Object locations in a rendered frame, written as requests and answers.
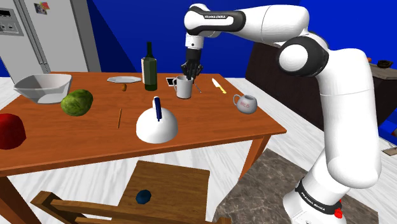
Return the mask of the grey mug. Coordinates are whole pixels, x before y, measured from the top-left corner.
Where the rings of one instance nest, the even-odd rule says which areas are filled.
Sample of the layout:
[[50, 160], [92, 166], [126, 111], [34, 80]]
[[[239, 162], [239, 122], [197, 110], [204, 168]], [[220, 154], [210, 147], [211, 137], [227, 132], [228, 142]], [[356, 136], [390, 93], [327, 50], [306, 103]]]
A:
[[180, 99], [189, 99], [192, 96], [193, 80], [186, 76], [177, 76], [172, 80], [176, 96]]

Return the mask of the dark green wine bottle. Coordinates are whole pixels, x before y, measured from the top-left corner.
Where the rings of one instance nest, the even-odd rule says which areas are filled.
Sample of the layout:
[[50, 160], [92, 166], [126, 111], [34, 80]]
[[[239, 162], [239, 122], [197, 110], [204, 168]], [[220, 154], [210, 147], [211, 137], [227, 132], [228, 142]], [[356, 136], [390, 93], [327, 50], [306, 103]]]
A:
[[157, 60], [152, 53], [152, 44], [147, 42], [147, 54], [141, 59], [142, 76], [144, 87], [147, 91], [157, 89]]

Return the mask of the brown wooden table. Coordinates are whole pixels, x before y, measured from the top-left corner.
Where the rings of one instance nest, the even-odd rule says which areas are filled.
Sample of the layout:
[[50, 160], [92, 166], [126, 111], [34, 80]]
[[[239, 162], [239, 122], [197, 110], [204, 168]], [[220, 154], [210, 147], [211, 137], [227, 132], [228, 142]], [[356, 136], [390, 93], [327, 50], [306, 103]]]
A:
[[[264, 111], [251, 115], [237, 110], [232, 98], [237, 89], [219, 74], [201, 74], [189, 99], [179, 99], [168, 86], [165, 73], [158, 75], [155, 92], [140, 82], [108, 82], [109, 73], [73, 73], [71, 89], [89, 90], [94, 101], [83, 116], [69, 116], [57, 104], [36, 104], [17, 97], [4, 109], [21, 118], [26, 140], [12, 150], [0, 150], [0, 216], [12, 224], [40, 224], [36, 215], [10, 182], [9, 177], [75, 165], [154, 155], [218, 144], [251, 141], [243, 166], [247, 171], [271, 136], [285, 133]], [[223, 94], [212, 82], [226, 91]], [[178, 121], [177, 136], [164, 144], [148, 144], [136, 136], [139, 115], [160, 98]], [[122, 108], [120, 128], [118, 115]]]

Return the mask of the round white mug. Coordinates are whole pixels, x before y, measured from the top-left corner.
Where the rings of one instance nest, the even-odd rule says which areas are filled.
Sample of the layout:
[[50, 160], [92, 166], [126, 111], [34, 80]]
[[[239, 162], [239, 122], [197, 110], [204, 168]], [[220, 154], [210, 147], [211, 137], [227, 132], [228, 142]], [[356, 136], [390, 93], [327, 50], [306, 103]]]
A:
[[233, 97], [233, 103], [237, 109], [244, 114], [252, 114], [257, 110], [257, 100], [252, 95], [240, 96], [235, 94]]

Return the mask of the white plate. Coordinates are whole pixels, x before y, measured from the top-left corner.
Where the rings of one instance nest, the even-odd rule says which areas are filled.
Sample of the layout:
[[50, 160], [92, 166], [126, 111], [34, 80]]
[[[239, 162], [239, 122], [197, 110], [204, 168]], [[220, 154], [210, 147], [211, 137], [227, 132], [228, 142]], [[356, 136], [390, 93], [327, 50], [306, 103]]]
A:
[[112, 83], [135, 83], [142, 79], [135, 76], [114, 76], [107, 79], [108, 82]]

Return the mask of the dark brown cabinet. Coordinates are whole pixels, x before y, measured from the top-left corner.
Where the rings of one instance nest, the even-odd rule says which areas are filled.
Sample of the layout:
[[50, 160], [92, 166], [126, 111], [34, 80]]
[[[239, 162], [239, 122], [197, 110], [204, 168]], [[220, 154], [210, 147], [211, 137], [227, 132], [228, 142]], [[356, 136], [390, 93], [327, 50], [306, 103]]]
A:
[[[319, 86], [315, 77], [294, 77], [276, 64], [278, 49], [255, 43], [246, 70], [246, 79], [308, 122], [324, 129]], [[371, 65], [377, 123], [397, 123], [397, 69], [381, 69]]]

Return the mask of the green cabbage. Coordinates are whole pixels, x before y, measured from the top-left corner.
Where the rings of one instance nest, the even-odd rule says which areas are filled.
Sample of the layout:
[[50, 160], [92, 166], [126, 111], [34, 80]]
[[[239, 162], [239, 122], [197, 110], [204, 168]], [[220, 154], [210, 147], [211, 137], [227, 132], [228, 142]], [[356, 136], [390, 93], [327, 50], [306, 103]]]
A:
[[93, 100], [93, 95], [88, 90], [78, 89], [65, 96], [60, 106], [67, 115], [82, 116], [90, 110]]

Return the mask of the brown wooden chair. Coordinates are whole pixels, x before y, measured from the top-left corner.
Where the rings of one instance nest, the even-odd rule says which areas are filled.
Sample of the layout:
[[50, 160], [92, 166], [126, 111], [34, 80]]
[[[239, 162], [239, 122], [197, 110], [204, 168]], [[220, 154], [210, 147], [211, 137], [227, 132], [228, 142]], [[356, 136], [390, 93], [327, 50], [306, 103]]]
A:
[[[203, 169], [138, 161], [116, 206], [62, 200], [41, 191], [32, 204], [65, 224], [232, 224], [230, 218], [206, 221], [210, 172]], [[151, 199], [138, 204], [136, 195]]]

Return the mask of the dark blue ball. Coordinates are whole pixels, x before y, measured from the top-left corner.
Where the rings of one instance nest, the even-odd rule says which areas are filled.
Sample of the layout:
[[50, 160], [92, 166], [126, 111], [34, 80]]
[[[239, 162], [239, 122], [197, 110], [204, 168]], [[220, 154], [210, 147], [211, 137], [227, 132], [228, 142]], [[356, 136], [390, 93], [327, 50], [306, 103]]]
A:
[[146, 204], [151, 199], [151, 192], [149, 190], [141, 190], [136, 195], [136, 202], [138, 204]]

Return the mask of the marble patterned robot stand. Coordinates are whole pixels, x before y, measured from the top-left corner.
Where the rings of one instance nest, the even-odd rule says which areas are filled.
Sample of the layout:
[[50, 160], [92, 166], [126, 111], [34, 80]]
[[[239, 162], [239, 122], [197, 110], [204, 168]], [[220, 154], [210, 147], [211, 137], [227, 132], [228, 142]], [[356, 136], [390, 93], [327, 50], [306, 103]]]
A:
[[347, 195], [321, 153], [305, 171], [266, 149], [219, 203], [227, 224], [379, 224], [376, 211]]

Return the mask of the grey refrigerator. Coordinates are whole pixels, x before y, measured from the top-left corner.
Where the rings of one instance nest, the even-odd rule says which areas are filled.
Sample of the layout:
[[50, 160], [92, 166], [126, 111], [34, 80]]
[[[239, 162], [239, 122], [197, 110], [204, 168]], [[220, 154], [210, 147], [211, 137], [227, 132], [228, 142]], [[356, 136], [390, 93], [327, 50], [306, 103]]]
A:
[[0, 59], [14, 83], [101, 71], [87, 0], [0, 0]]

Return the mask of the white angular bowl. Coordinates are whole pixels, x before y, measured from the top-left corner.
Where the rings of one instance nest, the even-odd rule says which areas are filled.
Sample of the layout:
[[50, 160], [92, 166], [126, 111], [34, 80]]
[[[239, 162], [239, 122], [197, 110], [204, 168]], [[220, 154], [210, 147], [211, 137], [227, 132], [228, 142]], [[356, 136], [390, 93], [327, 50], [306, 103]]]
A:
[[33, 74], [21, 79], [14, 90], [37, 104], [60, 103], [69, 93], [70, 74]]

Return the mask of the red rounded object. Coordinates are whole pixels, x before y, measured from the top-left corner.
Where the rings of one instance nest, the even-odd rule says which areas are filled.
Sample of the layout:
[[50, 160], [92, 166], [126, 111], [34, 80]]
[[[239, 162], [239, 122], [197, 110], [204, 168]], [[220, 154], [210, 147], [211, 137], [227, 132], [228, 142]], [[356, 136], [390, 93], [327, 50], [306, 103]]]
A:
[[19, 116], [0, 114], [0, 149], [10, 150], [20, 146], [26, 140], [24, 125]]

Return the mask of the yellow-handled knife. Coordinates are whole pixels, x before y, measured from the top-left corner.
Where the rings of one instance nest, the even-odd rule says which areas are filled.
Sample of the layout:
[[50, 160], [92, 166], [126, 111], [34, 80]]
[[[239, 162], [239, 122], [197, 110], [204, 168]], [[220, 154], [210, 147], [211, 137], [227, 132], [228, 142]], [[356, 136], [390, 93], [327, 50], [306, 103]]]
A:
[[216, 88], [219, 88], [223, 94], [226, 94], [225, 89], [214, 78], [212, 79], [212, 82]]

